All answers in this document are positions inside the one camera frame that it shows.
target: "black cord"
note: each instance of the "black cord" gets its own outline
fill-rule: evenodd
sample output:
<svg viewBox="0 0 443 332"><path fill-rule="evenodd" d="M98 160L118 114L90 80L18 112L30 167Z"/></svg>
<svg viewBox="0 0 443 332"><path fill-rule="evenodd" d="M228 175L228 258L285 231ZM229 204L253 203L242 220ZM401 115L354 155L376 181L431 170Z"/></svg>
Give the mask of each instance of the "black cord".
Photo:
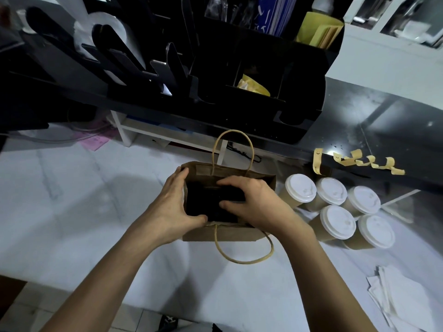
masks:
<svg viewBox="0 0 443 332"><path fill-rule="evenodd" d="M228 145L226 146L226 149L228 149L228 150L231 150L231 151L234 151L234 152L236 152L237 154L240 154L241 156L245 156L247 159L251 159L251 157L249 157L245 152L241 152L240 150L238 150L238 149L235 149L233 146L232 146L232 142L228 142ZM255 157L254 157L254 162L255 163L260 163L261 162L261 157L260 156L258 156L258 155L255 155Z"/></svg>

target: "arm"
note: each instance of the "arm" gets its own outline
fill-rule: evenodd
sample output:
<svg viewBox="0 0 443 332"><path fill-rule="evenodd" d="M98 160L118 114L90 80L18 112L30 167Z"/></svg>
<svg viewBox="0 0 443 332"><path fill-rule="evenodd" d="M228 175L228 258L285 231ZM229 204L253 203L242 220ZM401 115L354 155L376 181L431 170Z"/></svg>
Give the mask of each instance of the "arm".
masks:
<svg viewBox="0 0 443 332"><path fill-rule="evenodd" d="M132 280L148 255L191 229L206 216L185 214L182 201L189 169L177 168L160 195L52 316L41 332L108 332Z"/></svg>
<svg viewBox="0 0 443 332"><path fill-rule="evenodd" d="M218 181L245 192L246 203L220 202L225 210L273 234L284 247L312 332L377 332L305 223L261 180L231 176Z"/></svg>

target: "tile floor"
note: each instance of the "tile floor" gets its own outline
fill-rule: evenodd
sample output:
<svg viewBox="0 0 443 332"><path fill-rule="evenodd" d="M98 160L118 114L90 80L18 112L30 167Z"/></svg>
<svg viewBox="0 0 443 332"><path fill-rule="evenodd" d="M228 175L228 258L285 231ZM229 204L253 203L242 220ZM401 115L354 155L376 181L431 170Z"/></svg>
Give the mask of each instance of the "tile floor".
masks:
<svg viewBox="0 0 443 332"><path fill-rule="evenodd" d="M27 283L0 320L0 332L38 332L68 298L69 292ZM161 315L122 304L109 332L155 332Z"/></svg>

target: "paper bag handle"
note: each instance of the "paper bag handle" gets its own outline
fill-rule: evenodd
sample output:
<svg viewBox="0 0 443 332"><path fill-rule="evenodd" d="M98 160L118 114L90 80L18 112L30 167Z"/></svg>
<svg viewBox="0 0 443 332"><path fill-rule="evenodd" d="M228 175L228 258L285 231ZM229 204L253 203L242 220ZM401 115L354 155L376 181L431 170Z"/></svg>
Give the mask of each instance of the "paper bag handle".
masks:
<svg viewBox="0 0 443 332"><path fill-rule="evenodd" d="M220 252L220 254L228 261L231 261L231 262L234 262L234 263L238 263L238 264L255 264L255 263L262 262L262 261L270 258L272 256L272 254L274 254L274 244L272 243L272 240L269 238L269 236L266 233L263 232L264 235L266 235L266 238L269 240L269 243L271 244L271 251L266 256L263 256L262 258L258 258L257 260L253 260L253 261L238 261L238 260L235 260L233 258L230 258L228 255L226 255L222 251L222 249L221 249L221 247L219 245L219 241L217 240L217 228L218 228L218 225L216 224L215 225L215 230L214 230L215 246L217 247L217 249Z"/></svg>
<svg viewBox="0 0 443 332"><path fill-rule="evenodd" d="M212 171L211 171L211 176L214 175L214 170L215 170L215 162L214 162L214 153L215 153L215 148L217 148L217 145L219 143L219 140L222 138L222 136L224 134L230 133L234 131L235 133L240 133L242 134L244 137L246 137L246 139L249 142L249 145L251 146L251 150L252 150L252 156L251 156L251 163L249 164L248 169L245 172L245 176L248 174L248 172L251 170L252 164L254 163L254 146L252 145L251 139L245 134L243 133L241 130L237 130L237 129L229 129L227 131L224 131L223 133L220 134L219 138L215 141L214 143L214 147L212 148Z"/></svg>

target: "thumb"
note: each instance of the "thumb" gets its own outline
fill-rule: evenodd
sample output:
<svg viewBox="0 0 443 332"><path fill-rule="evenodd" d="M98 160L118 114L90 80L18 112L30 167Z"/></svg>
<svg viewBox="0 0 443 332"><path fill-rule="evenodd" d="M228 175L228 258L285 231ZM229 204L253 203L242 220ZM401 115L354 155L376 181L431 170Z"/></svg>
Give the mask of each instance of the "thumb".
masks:
<svg viewBox="0 0 443 332"><path fill-rule="evenodd" d="M235 214L238 217L243 217L245 205L239 203L233 203L232 201L221 201L219 206L224 210Z"/></svg>
<svg viewBox="0 0 443 332"><path fill-rule="evenodd" d="M189 218L189 227L191 229L203 227L205 223L208 222L208 217L200 214L199 216L188 216Z"/></svg>

